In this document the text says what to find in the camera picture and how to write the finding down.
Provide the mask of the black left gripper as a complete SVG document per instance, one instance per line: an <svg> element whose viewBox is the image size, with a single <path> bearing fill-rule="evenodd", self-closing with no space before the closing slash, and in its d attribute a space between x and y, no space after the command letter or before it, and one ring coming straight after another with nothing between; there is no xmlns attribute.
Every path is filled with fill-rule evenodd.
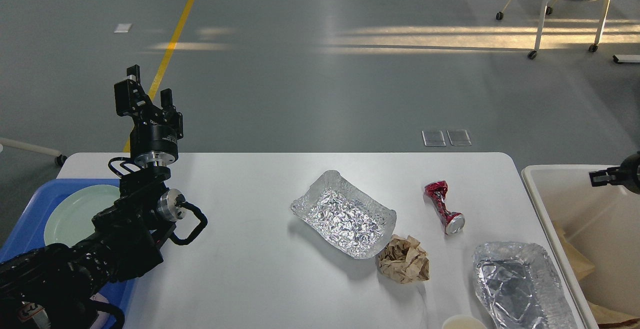
<svg viewBox="0 0 640 329"><path fill-rule="evenodd" d="M171 89L160 92L161 124L154 124L153 102L141 84L141 69L132 65L126 78L114 84L115 111L131 117L130 157L138 167L167 167L179 159L178 140L184 137L183 114L176 110Z"/></svg>

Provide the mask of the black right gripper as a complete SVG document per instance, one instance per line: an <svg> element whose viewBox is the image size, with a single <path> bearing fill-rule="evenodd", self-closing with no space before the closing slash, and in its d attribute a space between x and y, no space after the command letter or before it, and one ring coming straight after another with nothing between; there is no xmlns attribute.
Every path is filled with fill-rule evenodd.
<svg viewBox="0 0 640 329"><path fill-rule="evenodd" d="M599 171L589 172L592 187L607 185L623 185L632 193L640 194L640 152L627 156L620 166L608 167Z"/></svg>

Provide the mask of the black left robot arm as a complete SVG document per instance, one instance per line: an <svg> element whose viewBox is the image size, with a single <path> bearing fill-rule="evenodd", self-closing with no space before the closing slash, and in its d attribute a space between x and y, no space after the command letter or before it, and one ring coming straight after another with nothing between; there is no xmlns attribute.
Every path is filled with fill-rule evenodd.
<svg viewBox="0 0 640 329"><path fill-rule="evenodd" d="M144 276L163 262L167 241L189 245L208 224L200 208L165 185L183 138L171 89L154 105L132 65L115 83L114 98L116 114L134 122L129 156L112 158L119 168L107 164L119 178L119 199L94 215L94 233L77 244L48 244L1 263L3 329L89 329L100 313L121 329L122 309L94 295L110 282Z"/></svg>

